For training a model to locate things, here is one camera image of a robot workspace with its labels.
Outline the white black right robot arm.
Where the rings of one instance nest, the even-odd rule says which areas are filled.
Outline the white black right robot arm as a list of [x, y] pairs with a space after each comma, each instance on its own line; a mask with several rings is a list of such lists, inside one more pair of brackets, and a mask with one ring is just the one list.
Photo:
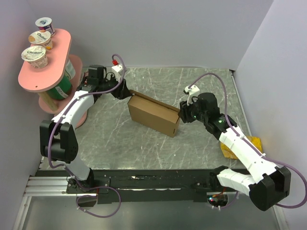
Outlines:
[[291, 173], [278, 167], [256, 152], [240, 127], [229, 116], [220, 112], [213, 93], [186, 92], [180, 103], [179, 117], [184, 123], [199, 121], [206, 130], [225, 144], [246, 167], [248, 174], [235, 172], [226, 166], [212, 171], [210, 187], [220, 191], [229, 187], [249, 196], [261, 211], [266, 211], [286, 198], [290, 192]]

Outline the green cylindrical can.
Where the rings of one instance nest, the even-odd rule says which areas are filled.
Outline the green cylindrical can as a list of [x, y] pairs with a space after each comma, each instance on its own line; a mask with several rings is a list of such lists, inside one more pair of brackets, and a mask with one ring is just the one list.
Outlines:
[[68, 77], [64, 76], [62, 80], [53, 88], [47, 90], [47, 94], [55, 100], [64, 100], [68, 98], [72, 91], [72, 84]]

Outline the pink tiered wooden shelf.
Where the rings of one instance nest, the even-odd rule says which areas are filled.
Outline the pink tiered wooden shelf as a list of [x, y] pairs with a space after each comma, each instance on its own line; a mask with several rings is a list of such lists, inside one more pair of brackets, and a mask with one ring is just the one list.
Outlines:
[[[41, 55], [33, 60], [25, 59], [18, 76], [19, 85], [28, 92], [37, 93], [41, 109], [52, 115], [58, 115], [69, 104], [81, 82], [83, 64], [78, 56], [70, 54], [71, 41], [68, 31], [57, 28], [55, 35], [51, 37], [53, 48], [50, 51], [37, 46], [27, 49], [41, 52]], [[71, 93], [63, 100], [55, 100], [47, 92], [63, 80], [68, 62], [75, 69], [75, 75], [70, 80]]]

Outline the aluminium frame rail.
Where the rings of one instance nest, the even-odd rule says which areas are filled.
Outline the aluminium frame rail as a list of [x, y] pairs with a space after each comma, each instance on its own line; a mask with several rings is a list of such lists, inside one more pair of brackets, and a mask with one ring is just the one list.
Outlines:
[[69, 196], [67, 186], [66, 177], [29, 177], [24, 196]]

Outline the yellow Lays chips bag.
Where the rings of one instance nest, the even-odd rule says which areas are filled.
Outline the yellow Lays chips bag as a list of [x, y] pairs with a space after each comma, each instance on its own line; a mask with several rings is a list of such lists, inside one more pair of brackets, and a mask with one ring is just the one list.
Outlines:
[[[262, 142], [259, 137], [247, 136], [247, 139], [261, 152], [262, 150]], [[220, 143], [221, 151], [225, 158], [238, 160], [238, 157], [223, 143]]]

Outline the orange Chobani yogurt cup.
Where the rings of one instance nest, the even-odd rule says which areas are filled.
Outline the orange Chobani yogurt cup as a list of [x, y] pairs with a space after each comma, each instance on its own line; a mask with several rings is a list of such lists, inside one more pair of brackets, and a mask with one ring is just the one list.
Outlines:
[[47, 51], [53, 48], [51, 33], [46, 30], [39, 30], [31, 33], [28, 37], [28, 41], [35, 46], [44, 47]]

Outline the brown cardboard paper box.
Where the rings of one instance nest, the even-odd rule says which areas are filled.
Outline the brown cardboard paper box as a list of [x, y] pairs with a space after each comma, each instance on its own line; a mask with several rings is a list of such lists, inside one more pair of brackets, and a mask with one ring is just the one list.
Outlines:
[[151, 98], [140, 92], [130, 90], [128, 101], [131, 119], [148, 128], [173, 138], [180, 123], [179, 109]]

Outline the small electronics board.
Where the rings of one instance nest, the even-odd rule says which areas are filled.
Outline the small electronics board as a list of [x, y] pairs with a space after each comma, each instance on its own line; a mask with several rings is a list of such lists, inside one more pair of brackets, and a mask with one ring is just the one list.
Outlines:
[[224, 207], [228, 203], [228, 195], [218, 195], [218, 196], [209, 195], [207, 196], [207, 200], [209, 205], [211, 206]]

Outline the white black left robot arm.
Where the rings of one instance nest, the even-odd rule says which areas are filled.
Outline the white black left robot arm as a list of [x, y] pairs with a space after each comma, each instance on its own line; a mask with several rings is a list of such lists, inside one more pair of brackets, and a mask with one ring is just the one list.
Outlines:
[[110, 93], [119, 100], [132, 95], [124, 79], [125, 73], [124, 64], [114, 64], [110, 72], [103, 66], [91, 65], [64, 109], [53, 119], [40, 124], [41, 155], [48, 159], [52, 169], [63, 167], [73, 184], [85, 193], [95, 187], [94, 172], [78, 156], [75, 129], [102, 94]]

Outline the blue white yogurt cup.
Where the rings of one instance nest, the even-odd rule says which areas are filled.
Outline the blue white yogurt cup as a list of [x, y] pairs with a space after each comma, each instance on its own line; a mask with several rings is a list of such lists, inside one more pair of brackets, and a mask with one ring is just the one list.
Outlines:
[[40, 30], [46, 30], [49, 31], [51, 36], [53, 36], [56, 32], [56, 30], [53, 28], [52, 25], [52, 19], [49, 17], [42, 17], [36, 20], [35, 25], [40, 29]]

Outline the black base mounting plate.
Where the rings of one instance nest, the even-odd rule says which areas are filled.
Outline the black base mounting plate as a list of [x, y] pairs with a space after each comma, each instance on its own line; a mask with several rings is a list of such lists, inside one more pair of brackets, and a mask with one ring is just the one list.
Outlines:
[[210, 170], [95, 170], [94, 183], [81, 189], [69, 179], [66, 192], [96, 195], [99, 204], [113, 202], [194, 201], [207, 202], [209, 194], [223, 191], [211, 186]]

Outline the white Chobani yogurt cup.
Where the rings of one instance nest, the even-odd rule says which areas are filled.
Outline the white Chobani yogurt cup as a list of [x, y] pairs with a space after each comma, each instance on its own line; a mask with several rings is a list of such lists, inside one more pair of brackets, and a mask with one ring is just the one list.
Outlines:
[[26, 48], [21, 53], [21, 58], [35, 69], [42, 69], [48, 65], [46, 49], [42, 46], [31, 46]]

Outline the white green label container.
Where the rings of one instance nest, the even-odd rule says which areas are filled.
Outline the white green label container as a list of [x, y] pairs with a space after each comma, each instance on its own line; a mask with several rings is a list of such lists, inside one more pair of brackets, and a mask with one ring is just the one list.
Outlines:
[[69, 80], [73, 79], [75, 76], [75, 68], [73, 64], [71, 63], [70, 59], [68, 59], [66, 66], [65, 66], [65, 71], [64, 71], [64, 76], [66, 76]]

